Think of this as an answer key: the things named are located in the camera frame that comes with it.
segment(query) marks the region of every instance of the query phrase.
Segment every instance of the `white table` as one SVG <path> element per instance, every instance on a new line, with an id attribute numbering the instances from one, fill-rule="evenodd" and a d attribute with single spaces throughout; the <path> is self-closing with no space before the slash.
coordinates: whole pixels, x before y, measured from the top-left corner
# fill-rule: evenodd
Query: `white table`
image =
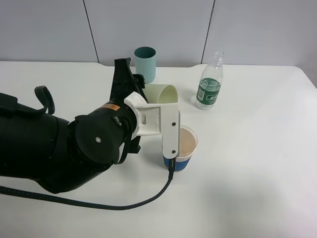
<path id="1" fill-rule="evenodd" d="M 155 202 L 105 211 L 0 195 L 0 237 L 316 238 L 317 90 L 288 66 L 225 65 L 216 105 L 190 103 L 205 65 L 158 68 L 154 83 L 173 84 L 181 122 L 198 135 L 192 163 Z M 55 116 L 73 120 L 109 99 L 113 67 L 97 63 L 1 62 L 0 91 L 40 108 L 46 85 Z M 59 196 L 128 205 L 155 195 L 167 180 L 160 137 L 75 191 Z M 0 184 L 46 193 L 26 179 Z"/>

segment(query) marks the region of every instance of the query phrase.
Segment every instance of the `pale yellow cup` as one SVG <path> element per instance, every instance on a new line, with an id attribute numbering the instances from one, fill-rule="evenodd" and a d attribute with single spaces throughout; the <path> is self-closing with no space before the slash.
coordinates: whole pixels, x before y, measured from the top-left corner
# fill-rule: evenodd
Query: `pale yellow cup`
<path id="1" fill-rule="evenodd" d="M 169 84 L 146 84 L 143 89 L 149 103 L 178 103 L 177 90 Z"/>

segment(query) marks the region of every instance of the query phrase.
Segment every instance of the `light green cup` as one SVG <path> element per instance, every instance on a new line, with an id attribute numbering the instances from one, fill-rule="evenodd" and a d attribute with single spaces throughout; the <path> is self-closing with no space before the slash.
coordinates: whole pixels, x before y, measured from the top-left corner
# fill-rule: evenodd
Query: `light green cup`
<path id="1" fill-rule="evenodd" d="M 178 103 L 177 90 L 169 84 L 146 84 L 143 89 L 149 103 Z"/>
<path id="2" fill-rule="evenodd" d="M 151 47 L 140 47 L 134 51 L 134 55 L 136 73 L 143 75 L 145 83 L 151 83 L 155 79 L 156 51 Z"/>

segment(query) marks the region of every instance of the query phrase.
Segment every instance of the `clear plastic bottle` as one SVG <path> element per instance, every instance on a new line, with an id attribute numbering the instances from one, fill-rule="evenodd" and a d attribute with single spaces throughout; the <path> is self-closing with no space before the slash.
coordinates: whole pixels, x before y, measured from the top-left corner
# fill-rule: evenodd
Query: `clear plastic bottle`
<path id="1" fill-rule="evenodd" d="M 201 110 L 211 109 L 216 102 L 223 81 L 223 58 L 223 52 L 215 52 L 202 73 L 195 100 L 196 107 Z"/>

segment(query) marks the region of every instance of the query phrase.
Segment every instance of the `orange label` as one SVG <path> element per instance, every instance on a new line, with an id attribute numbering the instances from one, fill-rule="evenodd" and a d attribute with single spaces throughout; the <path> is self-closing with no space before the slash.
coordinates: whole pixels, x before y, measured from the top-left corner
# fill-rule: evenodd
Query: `orange label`
<path id="1" fill-rule="evenodd" d="M 110 108 L 112 110 L 118 111 L 120 107 L 115 104 L 103 104 L 101 108 Z"/>

